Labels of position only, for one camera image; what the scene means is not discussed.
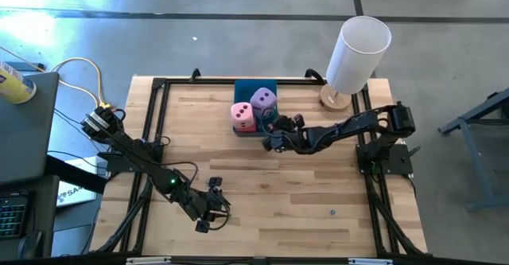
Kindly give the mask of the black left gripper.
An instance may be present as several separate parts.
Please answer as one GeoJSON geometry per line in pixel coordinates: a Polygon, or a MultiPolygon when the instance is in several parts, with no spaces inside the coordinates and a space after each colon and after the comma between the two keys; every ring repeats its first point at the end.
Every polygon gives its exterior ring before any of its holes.
{"type": "Polygon", "coordinates": [[[195,231],[208,233],[210,223],[207,220],[214,220],[220,212],[230,210],[230,202],[223,196],[220,189],[223,178],[210,177],[208,180],[208,191],[190,189],[181,199],[181,207],[185,213],[196,222],[195,231]]]}

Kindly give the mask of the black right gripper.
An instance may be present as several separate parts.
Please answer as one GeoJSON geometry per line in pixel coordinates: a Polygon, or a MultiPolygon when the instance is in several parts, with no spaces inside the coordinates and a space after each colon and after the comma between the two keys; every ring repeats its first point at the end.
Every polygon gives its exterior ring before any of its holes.
{"type": "Polygon", "coordinates": [[[273,131],[263,127],[263,132],[266,135],[262,140],[264,149],[277,153],[287,150],[304,153],[306,146],[305,132],[302,130],[304,126],[305,120],[301,114],[295,115],[293,120],[286,115],[279,115],[272,122],[273,131]]]}

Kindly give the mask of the purple foam die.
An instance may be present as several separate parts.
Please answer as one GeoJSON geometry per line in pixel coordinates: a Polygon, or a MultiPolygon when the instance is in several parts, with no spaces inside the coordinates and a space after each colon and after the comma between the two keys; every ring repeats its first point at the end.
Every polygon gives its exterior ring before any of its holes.
{"type": "Polygon", "coordinates": [[[251,97],[250,104],[258,118],[265,118],[275,112],[277,96],[268,88],[259,88],[251,97]]]}

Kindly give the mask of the pink foam die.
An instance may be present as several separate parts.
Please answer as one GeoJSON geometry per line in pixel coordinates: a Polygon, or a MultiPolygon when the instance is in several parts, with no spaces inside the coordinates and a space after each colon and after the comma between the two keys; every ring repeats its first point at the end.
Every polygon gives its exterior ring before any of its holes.
{"type": "Polygon", "coordinates": [[[255,117],[250,103],[234,103],[231,106],[231,121],[234,128],[245,130],[255,125],[255,117]]]}

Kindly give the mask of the blue plastic bin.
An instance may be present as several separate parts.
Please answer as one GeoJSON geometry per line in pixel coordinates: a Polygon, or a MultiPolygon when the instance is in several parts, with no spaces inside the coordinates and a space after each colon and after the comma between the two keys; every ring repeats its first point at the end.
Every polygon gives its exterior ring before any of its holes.
{"type": "MultiPolygon", "coordinates": [[[[259,88],[268,88],[270,89],[276,96],[278,94],[278,87],[276,80],[271,79],[261,79],[261,80],[236,80],[234,82],[234,96],[233,96],[233,104],[248,102],[250,103],[250,99],[253,94],[259,88]]],[[[268,126],[261,126],[258,120],[258,117],[254,113],[255,123],[257,127],[257,131],[253,133],[240,133],[235,132],[232,125],[232,130],[239,137],[263,137],[265,134],[263,132],[263,127],[268,129],[268,126]]]]}

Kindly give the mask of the white shade table lamp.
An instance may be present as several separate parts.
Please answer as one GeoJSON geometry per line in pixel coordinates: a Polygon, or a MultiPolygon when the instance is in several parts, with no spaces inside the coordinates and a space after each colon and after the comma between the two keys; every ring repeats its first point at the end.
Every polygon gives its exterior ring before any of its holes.
{"type": "Polygon", "coordinates": [[[325,73],[319,103],[327,111],[342,111],[370,79],[390,46],[392,34],[379,19],[356,16],[340,28],[325,73]]]}

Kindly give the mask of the white printed box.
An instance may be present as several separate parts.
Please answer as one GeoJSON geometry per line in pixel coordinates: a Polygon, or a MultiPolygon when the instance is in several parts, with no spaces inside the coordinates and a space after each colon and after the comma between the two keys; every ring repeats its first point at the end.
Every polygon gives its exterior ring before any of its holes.
{"type": "MultiPolygon", "coordinates": [[[[100,175],[105,177],[106,171],[104,168],[107,167],[107,162],[99,157],[89,157],[84,160],[72,159],[67,160],[66,163],[75,166],[81,170],[89,173],[100,175]]],[[[76,205],[88,201],[95,201],[97,193],[90,190],[86,190],[81,186],[73,185],[65,181],[59,182],[58,195],[56,198],[57,208],[76,205]]]]}

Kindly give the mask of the grey metal stand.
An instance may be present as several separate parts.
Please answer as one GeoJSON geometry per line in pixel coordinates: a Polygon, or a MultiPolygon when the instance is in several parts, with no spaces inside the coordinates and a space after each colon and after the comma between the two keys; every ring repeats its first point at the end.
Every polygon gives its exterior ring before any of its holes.
{"type": "Polygon", "coordinates": [[[509,206],[509,88],[438,128],[442,135],[459,130],[472,160],[481,198],[468,211],[509,206]]]}

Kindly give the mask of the dark grey side desk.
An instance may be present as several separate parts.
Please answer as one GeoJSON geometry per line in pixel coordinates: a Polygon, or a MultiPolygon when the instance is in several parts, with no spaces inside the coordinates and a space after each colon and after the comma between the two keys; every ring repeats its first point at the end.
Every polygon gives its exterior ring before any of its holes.
{"type": "Polygon", "coordinates": [[[0,98],[0,185],[44,175],[59,74],[29,78],[37,86],[29,101],[0,98]]]}

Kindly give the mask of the black backlit keyboard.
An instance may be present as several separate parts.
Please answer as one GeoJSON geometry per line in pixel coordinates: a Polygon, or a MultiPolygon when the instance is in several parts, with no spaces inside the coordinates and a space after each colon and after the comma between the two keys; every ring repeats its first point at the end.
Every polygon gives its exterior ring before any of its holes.
{"type": "Polygon", "coordinates": [[[0,240],[23,235],[29,199],[26,196],[0,197],[0,240]]]}

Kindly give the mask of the yellow wipes canister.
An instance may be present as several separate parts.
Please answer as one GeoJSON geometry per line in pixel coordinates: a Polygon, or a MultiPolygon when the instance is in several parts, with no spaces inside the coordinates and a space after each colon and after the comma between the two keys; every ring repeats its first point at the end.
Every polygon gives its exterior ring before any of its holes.
{"type": "Polygon", "coordinates": [[[0,60],[0,97],[13,104],[21,104],[34,97],[36,84],[15,68],[0,60]]]}

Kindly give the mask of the white frame light bar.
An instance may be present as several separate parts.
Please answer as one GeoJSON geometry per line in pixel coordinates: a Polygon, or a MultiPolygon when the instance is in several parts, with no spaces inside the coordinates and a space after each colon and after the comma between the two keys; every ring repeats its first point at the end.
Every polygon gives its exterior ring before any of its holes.
{"type": "Polygon", "coordinates": [[[349,258],[348,265],[394,265],[392,259],[349,258]]]}
{"type": "Polygon", "coordinates": [[[167,256],[145,256],[128,258],[125,265],[166,265],[171,263],[172,259],[167,256]]]}

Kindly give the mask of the black aluminium table frame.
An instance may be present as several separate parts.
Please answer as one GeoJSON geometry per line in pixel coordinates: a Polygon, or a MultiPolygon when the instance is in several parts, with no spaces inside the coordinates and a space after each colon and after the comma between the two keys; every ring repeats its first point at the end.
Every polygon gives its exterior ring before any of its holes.
{"type": "MultiPolygon", "coordinates": [[[[216,258],[244,263],[266,258],[299,261],[349,258],[407,263],[427,256],[414,190],[406,175],[364,174],[356,147],[376,133],[334,142],[311,155],[266,151],[266,137],[239,137],[231,106],[237,77],[136,76],[126,101],[124,131],[159,147],[158,162],[175,163],[192,187],[210,177],[231,203],[218,231],[199,233],[177,203],[148,175],[128,167],[106,185],[91,248],[131,255],[164,255],[173,263],[216,258]]],[[[330,127],[364,111],[396,104],[385,79],[370,79],[342,111],[318,102],[323,83],[276,79],[278,113],[301,114],[307,127],[330,127]]]]}

